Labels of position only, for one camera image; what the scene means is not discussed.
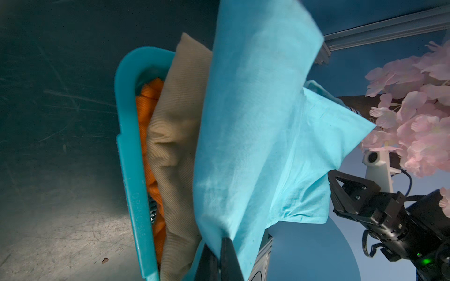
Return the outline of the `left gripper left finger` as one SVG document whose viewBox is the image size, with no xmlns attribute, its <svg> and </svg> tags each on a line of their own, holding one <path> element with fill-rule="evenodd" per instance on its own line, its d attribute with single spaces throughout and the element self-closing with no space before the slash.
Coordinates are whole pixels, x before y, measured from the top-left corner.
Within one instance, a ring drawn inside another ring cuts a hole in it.
<svg viewBox="0 0 450 281">
<path fill-rule="evenodd" d="M 194 281 L 219 281 L 219 260 L 205 244 Z"/>
</svg>

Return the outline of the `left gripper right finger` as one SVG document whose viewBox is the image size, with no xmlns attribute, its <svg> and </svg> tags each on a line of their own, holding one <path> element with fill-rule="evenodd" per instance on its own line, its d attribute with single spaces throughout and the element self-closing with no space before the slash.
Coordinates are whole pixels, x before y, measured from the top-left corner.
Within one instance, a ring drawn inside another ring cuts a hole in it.
<svg viewBox="0 0 450 281">
<path fill-rule="evenodd" d="M 221 241 L 220 280 L 244 281 L 233 241 L 230 238 L 223 238 Z"/>
</svg>

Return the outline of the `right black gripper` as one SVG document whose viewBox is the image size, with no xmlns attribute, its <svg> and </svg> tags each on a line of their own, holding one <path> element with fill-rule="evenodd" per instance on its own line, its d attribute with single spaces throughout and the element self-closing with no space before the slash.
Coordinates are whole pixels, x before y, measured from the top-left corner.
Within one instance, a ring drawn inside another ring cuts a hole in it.
<svg viewBox="0 0 450 281">
<path fill-rule="evenodd" d="M 349 220 L 367 217 L 370 203 L 381 192 L 374 181 L 338 170 L 330 171 L 328 180 L 334 213 Z M 442 199 L 439 191 L 406 197 L 411 206 L 395 208 L 377 224 L 366 226 L 363 253 L 372 258 L 379 249 L 390 262 L 435 261 L 434 256 L 450 245 L 450 219 L 439 206 Z"/>
</svg>

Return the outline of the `teal pants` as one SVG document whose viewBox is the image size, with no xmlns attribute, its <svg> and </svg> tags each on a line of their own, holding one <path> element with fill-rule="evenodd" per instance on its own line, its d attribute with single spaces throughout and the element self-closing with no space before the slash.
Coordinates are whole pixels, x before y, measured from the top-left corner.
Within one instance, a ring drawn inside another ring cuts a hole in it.
<svg viewBox="0 0 450 281">
<path fill-rule="evenodd" d="M 210 278 L 204 248 L 229 238 L 250 277 L 279 221 L 323 224 L 328 173 L 375 125 L 307 76 L 323 35 L 300 1 L 221 1 L 193 172 L 202 237 L 185 275 Z"/>
</svg>

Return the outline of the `khaki pants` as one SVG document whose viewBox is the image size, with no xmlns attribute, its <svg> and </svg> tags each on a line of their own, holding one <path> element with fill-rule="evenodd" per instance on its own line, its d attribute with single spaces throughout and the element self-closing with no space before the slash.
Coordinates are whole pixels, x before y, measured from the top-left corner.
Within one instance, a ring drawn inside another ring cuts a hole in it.
<svg viewBox="0 0 450 281">
<path fill-rule="evenodd" d="M 180 281 L 201 235 L 193 209 L 193 169 L 212 51 L 183 33 L 150 123 L 151 166 L 163 199 L 162 281 Z"/>
</svg>

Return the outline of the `orange pants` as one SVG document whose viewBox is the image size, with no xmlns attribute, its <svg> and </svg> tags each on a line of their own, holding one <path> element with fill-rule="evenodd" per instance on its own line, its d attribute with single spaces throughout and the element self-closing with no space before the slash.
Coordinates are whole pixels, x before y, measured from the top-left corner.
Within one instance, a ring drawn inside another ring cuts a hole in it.
<svg viewBox="0 0 450 281">
<path fill-rule="evenodd" d="M 164 87 L 159 77 L 145 83 L 140 94 L 136 96 L 138 129 L 141 142 L 142 158 L 145 173 L 145 185 L 148 195 L 156 202 L 156 219 L 152 226 L 155 254 L 158 266 L 161 265 L 166 240 L 166 222 L 164 219 L 163 199 L 151 166 L 153 149 L 150 143 L 150 123 Z"/>
</svg>

